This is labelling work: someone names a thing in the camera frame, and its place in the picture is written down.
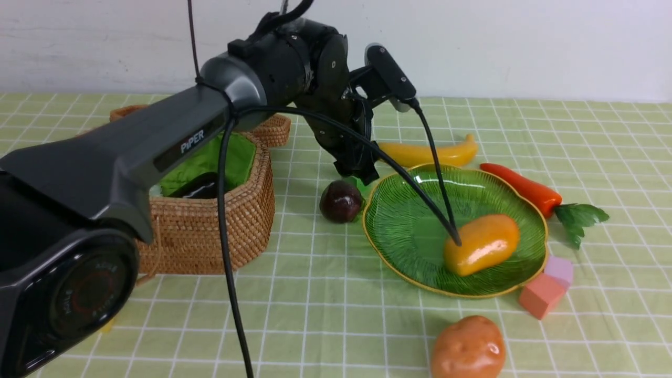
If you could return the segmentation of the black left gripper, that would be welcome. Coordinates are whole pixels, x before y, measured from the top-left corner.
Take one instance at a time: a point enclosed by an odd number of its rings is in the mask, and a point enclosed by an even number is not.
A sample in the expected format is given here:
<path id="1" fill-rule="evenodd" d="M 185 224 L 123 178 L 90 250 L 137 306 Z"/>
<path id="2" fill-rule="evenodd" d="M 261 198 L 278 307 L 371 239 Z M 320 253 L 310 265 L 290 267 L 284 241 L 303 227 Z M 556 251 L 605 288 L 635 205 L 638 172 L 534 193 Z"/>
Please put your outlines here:
<path id="1" fill-rule="evenodd" d="M 350 88 L 346 36 L 337 32 L 324 34 L 312 52 L 313 81 L 309 94 L 304 97 L 304 106 L 371 140 L 373 112 L 366 100 L 353 94 Z M 365 185 L 379 179 L 376 159 L 367 146 L 326 122 L 312 117 L 307 121 L 318 144 L 334 157 L 334 166 L 340 175 L 353 175 Z"/>

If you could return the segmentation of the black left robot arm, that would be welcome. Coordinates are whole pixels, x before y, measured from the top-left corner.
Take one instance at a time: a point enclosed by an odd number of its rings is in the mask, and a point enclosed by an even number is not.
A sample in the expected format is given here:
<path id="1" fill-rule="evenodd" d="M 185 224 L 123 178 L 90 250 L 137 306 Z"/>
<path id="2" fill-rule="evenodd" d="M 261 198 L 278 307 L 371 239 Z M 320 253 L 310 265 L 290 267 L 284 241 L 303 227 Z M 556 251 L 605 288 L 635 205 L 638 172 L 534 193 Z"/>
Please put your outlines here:
<path id="1" fill-rule="evenodd" d="M 2 377 L 25 377 L 115 316 L 153 241 L 149 191 L 226 125 L 303 111 L 341 175 L 379 177 L 372 113 L 353 88 L 348 39 L 304 18 L 259 24 L 204 63 L 191 88 L 82 135 L 2 157 Z"/>

